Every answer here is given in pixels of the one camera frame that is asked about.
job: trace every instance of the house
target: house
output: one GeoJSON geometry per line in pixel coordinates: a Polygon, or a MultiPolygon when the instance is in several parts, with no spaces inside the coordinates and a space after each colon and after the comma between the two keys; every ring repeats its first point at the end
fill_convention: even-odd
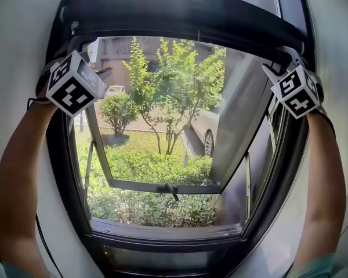
{"type": "MultiPolygon", "coordinates": [[[[107,67],[113,69],[113,74],[108,78],[109,85],[121,85],[125,87],[127,93],[132,91],[130,84],[129,70],[122,61],[129,62],[130,50],[132,45],[132,36],[113,36],[99,38],[97,47],[97,55],[95,62],[95,69],[102,70],[107,67]]],[[[175,39],[164,38],[169,41],[169,48],[171,42],[175,39]]],[[[137,41],[140,43],[143,53],[148,60],[148,71],[154,72],[158,68],[158,58],[156,51],[160,48],[160,37],[137,36],[137,41]]],[[[195,49],[198,53],[197,62],[203,61],[210,54],[213,53],[214,45],[209,43],[196,42],[195,49]]]]}

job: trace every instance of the tire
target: tire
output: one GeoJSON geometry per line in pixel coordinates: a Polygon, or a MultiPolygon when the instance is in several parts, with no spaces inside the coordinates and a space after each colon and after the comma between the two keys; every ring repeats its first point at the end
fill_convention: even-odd
{"type": "Polygon", "coordinates": [[[213,138],[213,134],[211,133],[210,130],[207,131],[207,133],[205,135],[204,152],[205,152],[205,155],[213,157],[213,153],[214,153],[214,138],[213,138]]]}

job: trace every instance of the shrub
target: shrub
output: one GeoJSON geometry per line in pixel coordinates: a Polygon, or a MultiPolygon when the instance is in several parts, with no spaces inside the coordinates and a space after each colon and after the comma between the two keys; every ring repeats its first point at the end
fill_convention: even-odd
{"type": "Polygon", "coordinates": [[[118,93],[102,100],[99,114],[112,127],[116,136],[122,134],[125,127],[137,119],[138,111],[129,95],[118,93]]]}
{"type": "Polygon", "coordinates": [[[147,152],[145,150],[114,150],[105,147],[108,163],[114,178],[129,181],[175,184],[208,185],[211,158],[188,158],[184,166],[182,157],[147,152]]]}
{"type": "MultiPolygon", "coordinates": [[[[149,183],[207,184],[211,159],[188,159],[184,166],[171,155],[127,151],[107,147],[106,154],[114,178],[149,183]]],[[[84,176],[88,147],[78,147],[81,174],[84,176]]],[[[215,222],[214,204],[218,195],[178,195],[127,191],[110,188],[95,152],[90,170],[88,204],[94,217],[127,224],[164,227],[208,226],[215,222]]]]}

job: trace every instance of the white car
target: white car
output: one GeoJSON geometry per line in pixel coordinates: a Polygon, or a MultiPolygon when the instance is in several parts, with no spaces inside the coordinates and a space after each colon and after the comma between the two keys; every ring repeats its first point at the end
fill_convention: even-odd
{"type": "Polygon", "coordinates": [[[118,93],[124,93],[125,92],[125,86],[110,86],[108,88],[108,91],[106,91],[106,94],[104,95],[105,98],[114,96],[118,93]]]}
{"type": "Polygon", "coordinates": [[[208,156],[213,156],[214,153],[218,122],[219,107],[214,107],[209,111],[200,109],[199,115],[191,121],[191,126],[204,145],[204,152],[208,156]]]}

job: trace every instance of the forearm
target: forearm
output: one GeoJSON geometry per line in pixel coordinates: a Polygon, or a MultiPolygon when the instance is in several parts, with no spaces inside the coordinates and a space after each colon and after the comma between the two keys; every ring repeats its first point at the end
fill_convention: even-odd
{"type": "Polygon", "coordinates": [[[34,104],[17,126],[0,161],[0,237],[35,236],[37,164],[54,105],[34,104]]]}
{"type": "Polygon", "coordinates": [[[346,188],[335,135],[319,114],[308,114],[310,167],[306,221],[337,222],[346,208],[346,188]]]}

